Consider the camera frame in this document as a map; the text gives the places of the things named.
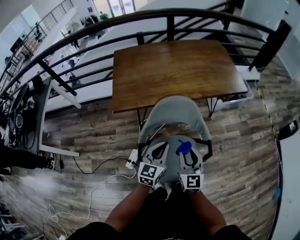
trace gray chair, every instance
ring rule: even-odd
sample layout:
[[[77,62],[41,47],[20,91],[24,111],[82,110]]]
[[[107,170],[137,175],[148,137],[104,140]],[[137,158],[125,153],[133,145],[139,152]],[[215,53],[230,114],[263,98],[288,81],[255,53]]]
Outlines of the gray chair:
[[[173,135],[163,136],[154,141],[148,139],[149,135],[163,124],[172,123],[187,124],[189,129],[199,133],[199,138]],[[182,142],[188,142],[191,149],[188,154],[185,153],[180,157],[177,150]],[[208,146],[208,153],[203,157],[195,149],[197,143]],[[167,166],[168,170],[163,176],[162,182],[176,181],[180,174],[186,174],[197,168],[202,169],[202,163],[212,156],[210,133],[201,112],[193,100],[184,96],[167,97],[154,106],[138,139],[138,161],[143,160],[142,149],[145,146],[149,147],[144,155],[146,160],[148,159],[152,164],[156,162],[157,165]]]

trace laminate flooring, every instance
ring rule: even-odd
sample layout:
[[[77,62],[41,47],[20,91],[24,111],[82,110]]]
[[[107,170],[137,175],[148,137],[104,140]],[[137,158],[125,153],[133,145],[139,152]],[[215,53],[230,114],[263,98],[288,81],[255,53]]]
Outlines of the laminate flooring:
[[[276,129],[299,113],[300,84],[292,81],[277,57],[263,71],[257,83]],[[278,161],[270,120],[254,84],[254,98],[208,117],[206,101],[197,102],[210,130],[213,153],[204,164],[203,192],[221,210],[228,224],[235,224],[254,240],[266,240],[273,225],[277,201]],[[90,173],[106,159],[128,158],[137,147],[139,127],[136,111],[112,114],[110,100],[99,101],[46,115],[43,143],[80,152],[76,158]],[[157,136],[182,131],[172,126]],[[56,168],[59,169],[59,156]],[[51,225],[58,236],[60,226],[46,220],[41,209],[66,211],[87,217],[91,190],[113,174],[132,176],[124,159],[104,163],[93,175],[84,175],[73,158],[62,156],[62,173],[47,169],[14,167],[13,175],[0,182],[0,193],[18,222],[29,232],[41,232]],[[137,185],[137,178],[110,178],[94,191],[90,218],[59,215],[59,223],[70,235],[94,221],[105,221],[110,211]],[[45,226],[48,239],[53,229]]]

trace table top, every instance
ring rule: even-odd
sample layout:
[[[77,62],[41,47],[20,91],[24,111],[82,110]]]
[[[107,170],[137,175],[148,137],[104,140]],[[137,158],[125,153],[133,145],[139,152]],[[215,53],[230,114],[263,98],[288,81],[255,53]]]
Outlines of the table top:
[[[20,146],[18,147],[12,147],[13,149],[19,149],[19,150],[26,150],[26,151],[30,151],[33,153],[36,153],[39,150],[39,145],[40,145],[40,141],[41,141],[41,137],[40,135],[43,132],[43,122],[44,122],[44,118],[45,118],[45,105],[46,102],[49,98],[49,93],[50,93],[50,89],[51,89],[51,78],[47,78],[45,80],[43,80],[43,89],[40,92],[34,92],[32,94],[33,98],[36,101],[36,107],[35,107],[35,115],[34,115],[34,121],[35,121],[35,129],[33,131],[31,131],[30,133],[28,133],[28,142],[27,144],[23,145],[23,143],[21,143]],[[4,144],[5,146],[8,145],[8,134],[9,134],[9,127],[7,125],[6,129],[5,129],[5,136],[4,136]]]
[[[173,95],[196,100],[247,91],[226,49],[216,40],[144,44],[114,53],[114,113],[154,106]]]

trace black metal railing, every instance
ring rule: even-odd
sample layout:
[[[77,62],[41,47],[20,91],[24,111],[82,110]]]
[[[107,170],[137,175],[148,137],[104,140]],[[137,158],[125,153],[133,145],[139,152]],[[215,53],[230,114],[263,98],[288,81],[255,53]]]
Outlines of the black metal railing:
[[[210,23],[212,23],[212,21],[222,21],[224,23],[227,23],[227,25],[230,22],[238,23],[238,24],[242,24],[247,27],[250,27],[250,28],[255,28],[257,30],[266,32],[269,34],[269,37],[267,38],[267,41],[264,41],[262,38],[259,38],[256,36],[251,36],[251,35],[244,34],[244,33],[233,32],[228,29],[225,29],[226,28],[225,25],[224,25],[223,30],[209,29],[209,28],[205,28],[205,27],[209,26],[209,24],[207,24],[207,23],[205,23],[206,24],[205,26],[202,25],[202,26],[199,26],[196,28],[187,28],[186,26],[183,28],[177,28],[180,26],[180,24],[179,25],[174,24],[174,18],[177,16],[186,17],[186,19],[183,20],[183,21],[185,21],[184,23],[191,21],[193,18],[199,18],[199,17],[202,19],[212,19],[209,21]],[[151,32],[138,32],[136,34],[130,34],[127,36],[122,36],[122,37],[118,37],[115,39],[107,40],[107,41],[98,43],[96,45],[87,47],[83,50],[80,50],[80,51],[74,53],[74,54],[71,54],[71,55],[53,63],[50,66],[45,66],[44,64],[42,64],[42,61],[45,57],[54,53],[55,51],[62,48],[63,46],[72,43],[74,40],[83,38],[87,35],[94,34],[101,30],[105,30],[112,26],[116,26],[116,25],[120,25],[120,24],[124,24],[124,23],[130,23],[130,22],[139,21],[139,20],[162,18],[162,17],[165,17],[167,19],[167,25],[166,25],[165,30],[151,31]],[[138,12],[135,12],[132,14],[127,14],[127,15],[111,18],[111,19],[108,19],[108,20],[105,20],[102,22],[98,22],[94,25],[88,26],[85,29],[82,29],[78,32],[75,32],[74,34],[72,34],[72,35],[66,37],[65,39],[57,42],[56,44],[50,46],[44,52],[42,52],[37,57],[35,57],[28,65],[26,65],[23,69],[21,69],[16,74],[16,76],[13,78],[13,80],[0,93],[0,98],[3,99],[2,103],[0,104],[0,107],[3,107],[4,111],[6,111],[9,108],[10,100],[8,99],[8,97],[10,97],[10,98],[13,97],[14,94],[20,89],[20,87],[17,88],[13,93],[10,93],[8,96],[6,95],[6,92],[9,90],[9,88],[12,86],[12,84],[14,84],[16,81],[18,81],[20,79],[20,77],[23,76],[23,74],[25,74],[30,68],[32,68],[36,64],[39,64],[39,65],[41,65],[41,67],[44,68],[44,71],[40,72],[37,75],[49,73],[53,79],[57,80],[60,83],[60,85],[66,89],[66,91],[69,91],[73,95],[76,95],[75,90],[77,90],[77,89],[84,88],[84,87],[87,87],[87,86],[90,86],[90,85],[93,85],[96,83],[101,83],[101,82],[111,80],[112,79],[111,74],[113,73],[112,66],[105,67],[102,69],[97,68],[94,71],[89,71],[80,76],[76,76],[75,78],[72,78],[66,82],[63,81],[60,78],[60,76],[66,74],[66,73],[72,72],[76,69],[84,68],[85,66],[94,64],[96,62],[100,62],[100,61],[103,61],[106,59],[113,58],[113,53],[106,55],[106,56],[99,57],[99,58],[95,58],[93,60],[90,60],[90,61],[82,63],[82,64],[78,64],[77,66],[75,66],[71,69],[68,69],[62,73],[55,73],[54,71],[52,71],[52,68],[54,66],[62,63],[63,61],[66,61],[74,56],[79,55],[79,54],[86,53],[88,51],[92,51],[97,48],[105,47],[109,44],[117,43],[119,41],[123,41],[126,39],[136,38],[137,45],[141,45],[141,44],[148,43],[148,42],[145,42],[145,38],[144,38],[145,36],[154,35],[155,37],[157,37],[157,36],[161,37],[163,35],[166,35],[167,41],[173,41],[173,40],[178,39],[178,37],[174,38],[174,36],[176,36],[177,34],[182,34],[182,33],[190,34],[190,33],[194,33],[194,32],[205,32],[205,33],[217,34],[220,36],[232,35],[232,36],[239,36],[239,37],[243,37],[243,38],[249,38],[249,39],[263,43],[262,48],[248,46],[248,45],[235,44],[235,43],[228,43],[228,42],[223,42],[221,44],[223,44],[224,46],[227,46],[227,47],[229,46],[229,47],[234,47],[234,48],[246,48],[246,49],[258,51],[258,54],[256,54],[256,55],[231,53],[231,57],[232,58],[241,57],[241,58],[247,58],[247,59],[254,59],[251,63],[249,63],[249,64],[246,63],[246,64],[242,64],[242,65],[249,66],[249,69],[251,69],[252,67],[256,67],[257,69],[262,69],[269,64],[269,62],[272,58],[271,56],[273,55],[273,57],[274,57],[274,55],[276,54],[277,50],[274,51],[272,49],[278,49],[282,45],[283,40],[287,37],[287,33],[289,32],[289,30],[290,30],[290,28],[287,27],[287,24],[281,25],[276,31],[274,31],[265,26],[257,24],[255,22],[248,21],[246,19],[243,19],[238,16],[234,16],[229,13],[225,13],[223,11],[220,12],[220,11],[212,11],[212,10],[204,10],[204,9],[191,9],[191,8],[169,8],[169,9],[160,9],[160,10],[138,11]],[[88,82],[85,84],[74,85],[74,87],[72,87],[72,88],[68,85],[68,83],[71,83],[72,81],[79,80],[79,79],[85,78],[87,76],[95,75],[98,73],[105,73],[105,72],[108,72],[108,74],[106,74],[105,77],[102,79],[98,79],[98,80]],[[36,76],[29,79],[27,82],[32,81]]]
[[[6,67],[1,72],[0,90],[2,91],[12,80],[20,69],[29,63],[33,54],[37,50],[40,43],[50,33],[54,25],[73,7],[71,0],[64,0],[49,12],[22,40],[10,59],[5,63]],[[19,81],[15,82],[15,89],[18,87]]]

